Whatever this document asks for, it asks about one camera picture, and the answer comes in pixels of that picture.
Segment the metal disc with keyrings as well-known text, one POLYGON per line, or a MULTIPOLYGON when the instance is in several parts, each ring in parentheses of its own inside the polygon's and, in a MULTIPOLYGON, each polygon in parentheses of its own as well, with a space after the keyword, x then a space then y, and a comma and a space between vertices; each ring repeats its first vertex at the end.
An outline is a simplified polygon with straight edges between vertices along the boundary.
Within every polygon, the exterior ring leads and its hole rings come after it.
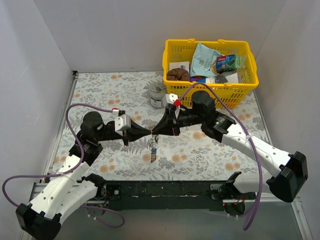
POLYGON ((154 134, 152 130, 150 132, 151 132, 151 137, 150 137, 148 144, 149 144, 149 149, 151 152, 152 148, 157 149, 157 144, 159 142, 159 136, 157 134, 154 134))

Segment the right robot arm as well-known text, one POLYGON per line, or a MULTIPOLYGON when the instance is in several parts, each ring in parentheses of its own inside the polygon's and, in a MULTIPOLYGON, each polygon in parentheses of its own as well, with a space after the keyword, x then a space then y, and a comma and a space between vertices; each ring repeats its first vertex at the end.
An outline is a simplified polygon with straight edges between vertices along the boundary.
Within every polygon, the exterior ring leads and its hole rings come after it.
POLYGON ((200 125, 206 136, 230 146, 252 160, 260 160, 266 170, 264 175, 246 177, 237 171, 213 194, 221 198, 237 199, 253 192, 273 194, 278 199, 291 203, 308 179, 307 158, 297 151, 294 154, 280 150, 265 141, 247 135, 235 119, 219 112, 215 99, 206 91, 192 94, 191 108, 182 106, 176 94, 162 98, 165 112, 153 128, 154 135, 178 136, 182 127, 200 125))

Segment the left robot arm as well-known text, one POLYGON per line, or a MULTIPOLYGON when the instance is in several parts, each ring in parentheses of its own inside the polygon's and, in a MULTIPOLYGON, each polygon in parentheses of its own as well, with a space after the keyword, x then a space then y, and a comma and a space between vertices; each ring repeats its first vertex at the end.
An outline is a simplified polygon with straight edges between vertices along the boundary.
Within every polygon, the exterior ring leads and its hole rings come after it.
POLYGON ((71 190, 102 152, 100 142, 123 140, 127 146, 150 133, 149 129, 136 124, 124 111, 120 111, 108 123, 104 123, 96 111, 87 113, 77 134, 80 142, 70 149, 59 176, 52 178, 28 204, 22 203, 17 207, 15 212, 20 227, 37 240, 53 240, 66 218, 82 204, 106 196, 106 180, 93 173, 75 190, 71 190))

